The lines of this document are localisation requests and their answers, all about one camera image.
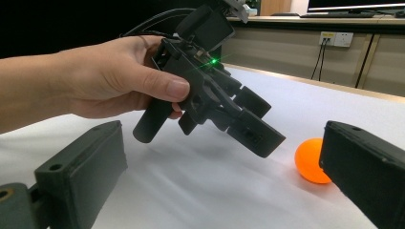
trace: white table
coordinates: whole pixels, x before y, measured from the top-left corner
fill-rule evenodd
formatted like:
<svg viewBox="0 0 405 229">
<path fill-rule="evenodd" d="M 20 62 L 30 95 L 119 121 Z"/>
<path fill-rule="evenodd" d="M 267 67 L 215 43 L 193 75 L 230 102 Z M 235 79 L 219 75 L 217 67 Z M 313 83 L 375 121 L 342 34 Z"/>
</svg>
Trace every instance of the white table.
<svg viewBox="0 0 405 229">
<path fill-rule="evenodd" d="M 98 120 L 64 115 L 0 135 L 0 184 L 33 185 L 33 171 L 43 162 L 95 125 L 119 119 L 129 168 L 95 229 L 375 228 L 334 184 L 304 180 L 294 153 L 304 140 L 322 137 L 328 120 L 405 149 L 405 103 L 228 69 L 272 105 L 264 121 L 287 137 L 268 158 L 210 122 L 186 136 L 168 120 L 142 144 L 132 136 L 142 112 Z"/>
</svg>

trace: cable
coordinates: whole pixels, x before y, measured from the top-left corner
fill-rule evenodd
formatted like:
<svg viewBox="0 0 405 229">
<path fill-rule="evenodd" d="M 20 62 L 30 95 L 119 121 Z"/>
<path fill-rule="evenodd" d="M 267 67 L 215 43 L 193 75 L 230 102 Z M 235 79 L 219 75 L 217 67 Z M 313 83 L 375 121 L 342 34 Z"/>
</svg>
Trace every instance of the cable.
<svg viewBox="0 0 405 229">
<path fill-rule="evenodd" d="M 169 18 L 173 17 L 180 17 L 180 16 L 187 16 L 191 12 L 193 12 L 195 9 L 189 9 L 189 8 L 184 8 L 184 9 L 174 9 L 174 10 L 168 10 L 165 12 L 162 12 L 160 14 L 157 14 L 148 20 L 140 23 L 138 26 L 134 27 L 130 31 L 126 32 L 122 36 L 131 36 L 131 35 L 137 35 L 139 32 L 147 30 L 148 28 L 155 26 L 156 24 L 165 21 Z"/>
<path fill-rule="evenodd" d="M 321 49 L 322 49 L 322 59 L 321 59 L 321 68 L 319 70 L 318 81 L 321 81 L 322 67 L 324 66 L 324 58 L 325 58 L 325 48 L 327 47 L 327 44 L 330 41 L 330 38 L 327 38 L 326 41 L 327 42 L 325 42 L 324 49 L 322 49 L 322 47 L 321 47 Z"/>
<path fill-rule="evenodd" d="M 316 60 L 316 65 L 315 65 L 315 68 L 313 69 L 312 77 L 310 79 L 313 79 L 313 76 L 315 75 L 316 68 L 318 67 L 318 63 L 319 63 L 319 58 L 321 58 L 322 48 L 324 47 L 324 43 L 325 43 L 325 46 L 326 46 L 326 44 L 327 44 L 326 42 L 327 42 L 327 39 L 324 38 L 324 40 L 321 43 L 321 48 L 319 49 L 318 60 Z"/>
</svg>

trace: computer monitor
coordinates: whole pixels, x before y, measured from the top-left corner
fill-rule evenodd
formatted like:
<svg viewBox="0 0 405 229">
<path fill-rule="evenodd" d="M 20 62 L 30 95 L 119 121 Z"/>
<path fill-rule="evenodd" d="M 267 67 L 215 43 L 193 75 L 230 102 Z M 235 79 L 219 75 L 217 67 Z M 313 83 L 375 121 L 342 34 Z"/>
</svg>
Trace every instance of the computer monitor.
<svg viewBox="0 0 405 229">
<path fill-rule="evenodd" d="M 308 12 L 401 10 L 405 0 L 309 0 Z"/>
</svg>

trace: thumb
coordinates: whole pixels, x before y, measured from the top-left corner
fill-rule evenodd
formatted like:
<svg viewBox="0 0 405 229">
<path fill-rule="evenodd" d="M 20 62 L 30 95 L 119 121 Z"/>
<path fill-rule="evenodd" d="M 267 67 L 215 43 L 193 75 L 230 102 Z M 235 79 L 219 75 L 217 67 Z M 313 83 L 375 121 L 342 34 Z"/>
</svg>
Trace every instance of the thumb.
<svg viewBox="0 0 405 229">
<path fill-rule="evenodd" d="M 128 86 L 131 91 L 149 94 L 152 97 L 170 102 L 185 100 L 190 92 L 190 84 L 184 78 L 171 73 L 138 65 L 136 77 L 131 77 Z"/>
</svg>

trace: electrical outlet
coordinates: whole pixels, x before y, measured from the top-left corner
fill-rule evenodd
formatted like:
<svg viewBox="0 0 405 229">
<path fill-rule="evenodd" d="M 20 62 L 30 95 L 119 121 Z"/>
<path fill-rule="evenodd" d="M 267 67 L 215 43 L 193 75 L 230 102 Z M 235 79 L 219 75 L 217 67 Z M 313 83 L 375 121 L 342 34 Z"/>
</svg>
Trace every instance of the electrical outlet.
<svg viewBox="0 0 405 229">
<path fill-rule="evenodd" d="M 336 32 L 334 31 L 321 31 L 321 37 L 319 38 L 319 45 L 322 44 L 325 45 L 324 39 L 329 39 L 329 41 L 326 43 L 327 46 L 333 46 L 335 37 Z"/>
<path fill-rule="evenodd" d="M 334 38 L 334 46 L 350 47 L 353 39 L 352 32 L 337 32 Z"/>
</svg>

